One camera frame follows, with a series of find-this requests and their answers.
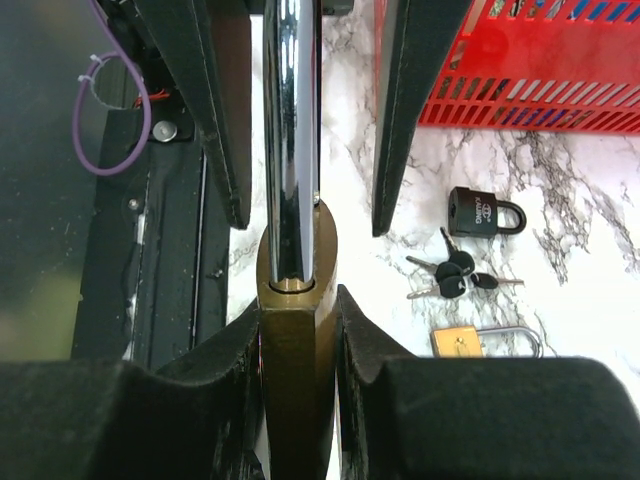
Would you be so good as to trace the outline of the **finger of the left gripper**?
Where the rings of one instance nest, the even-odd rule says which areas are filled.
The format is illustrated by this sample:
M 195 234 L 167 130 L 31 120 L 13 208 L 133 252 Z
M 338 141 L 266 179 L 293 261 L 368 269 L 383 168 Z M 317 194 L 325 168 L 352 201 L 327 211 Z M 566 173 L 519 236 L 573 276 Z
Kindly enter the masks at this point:
M 251 21 L 244 1 L 138 1 L 193 117 L 229 225 L 251 214 Z
M 390 230 L 418 120 L 469 1 L 388 1 L 379 54 L 372 234 Z

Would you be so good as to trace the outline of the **black padlock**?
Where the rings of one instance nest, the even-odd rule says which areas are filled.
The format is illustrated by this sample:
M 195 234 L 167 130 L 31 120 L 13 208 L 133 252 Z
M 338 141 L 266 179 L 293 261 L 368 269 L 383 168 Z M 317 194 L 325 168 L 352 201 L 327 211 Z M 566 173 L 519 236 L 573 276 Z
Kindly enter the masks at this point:
M 498 210 L 510 210 L 516 215 L 514 227 L 498 224 Z M 524 210 L 510 201 L 498 200 L 493 193 L 456 186 L 449 193 L 448 232 L 456 237 L 489 239 L 497 235 L 517 235 L 527 225 Z

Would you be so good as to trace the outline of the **black mounting rail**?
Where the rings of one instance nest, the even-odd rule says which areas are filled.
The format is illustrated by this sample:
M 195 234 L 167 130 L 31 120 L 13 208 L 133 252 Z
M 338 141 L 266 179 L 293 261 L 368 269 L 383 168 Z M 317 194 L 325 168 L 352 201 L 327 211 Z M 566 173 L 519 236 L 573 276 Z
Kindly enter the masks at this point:
M 157 369 L 219 330 L 229 229 L 184 99 L 131 1 L 90 5 L 113 47 L 76 101 L 108 109 L 71 346 Z

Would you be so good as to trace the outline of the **brass padlock with keys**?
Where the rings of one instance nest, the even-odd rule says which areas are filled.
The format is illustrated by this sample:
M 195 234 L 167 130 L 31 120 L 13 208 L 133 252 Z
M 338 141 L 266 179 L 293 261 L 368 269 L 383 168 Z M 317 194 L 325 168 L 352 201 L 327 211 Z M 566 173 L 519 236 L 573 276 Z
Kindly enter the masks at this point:
M 544 347 L 540 336 L 524 326 L 494 327 L 476 329 L 473 326 L 436 329 L 430 333 L 432 351 L 439 358 L 484 356 L 481 338 L 483 336 L 523 335 L 532 347 L 532 357 L 542 358 Z

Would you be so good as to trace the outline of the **red plastic basket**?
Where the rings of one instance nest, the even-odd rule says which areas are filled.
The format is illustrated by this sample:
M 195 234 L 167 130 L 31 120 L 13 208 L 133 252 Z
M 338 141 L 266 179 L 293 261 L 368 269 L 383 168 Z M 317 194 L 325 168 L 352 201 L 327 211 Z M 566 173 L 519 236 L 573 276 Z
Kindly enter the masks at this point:
M 636 1 L 474 1 L 415 127 L 636 135 Z

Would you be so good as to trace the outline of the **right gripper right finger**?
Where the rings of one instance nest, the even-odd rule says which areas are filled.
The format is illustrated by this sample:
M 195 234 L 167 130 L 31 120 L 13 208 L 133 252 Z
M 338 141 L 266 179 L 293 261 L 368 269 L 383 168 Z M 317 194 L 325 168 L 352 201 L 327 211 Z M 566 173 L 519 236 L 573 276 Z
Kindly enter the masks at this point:
M 345 479 L 635 479 L 639 419 L 587 358 L 413 355 L 337 292 Z

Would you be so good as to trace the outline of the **black key bunch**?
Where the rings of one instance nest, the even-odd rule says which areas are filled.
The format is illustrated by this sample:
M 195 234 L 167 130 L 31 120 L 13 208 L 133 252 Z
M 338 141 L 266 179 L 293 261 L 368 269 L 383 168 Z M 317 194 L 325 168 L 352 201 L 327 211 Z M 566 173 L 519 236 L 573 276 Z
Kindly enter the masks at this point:
M 495 290 L 503 285 L 522 286 L 525 284 L 525 282 L 520 279 L 503 279 L 489 273 L 477 271 L 476 262 L 473 257 L 467 251 L 458 247 L 444 227 L 440 228 L 440 234 L 443 237 L 449 254 L 447 260 L 439 264 L 434 264 L 414 256 L 406 257 L 408 262 L 428 271 L 434 278 L 433 286 L 412 291 L 407 295 L 408 300 L 424 297 L 456 299 L 467 292 L 468 281 L 470 281 L 474 287 L 482 290 Z

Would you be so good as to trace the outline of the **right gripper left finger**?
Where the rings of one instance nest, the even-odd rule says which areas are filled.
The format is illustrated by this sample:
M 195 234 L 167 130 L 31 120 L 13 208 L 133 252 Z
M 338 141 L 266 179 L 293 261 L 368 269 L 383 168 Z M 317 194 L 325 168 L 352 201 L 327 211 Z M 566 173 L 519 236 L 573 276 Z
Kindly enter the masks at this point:
M 256 479 L 258 320 L 249 305 L 151 372 L 124 360 L 5 363 L 5 479 Z

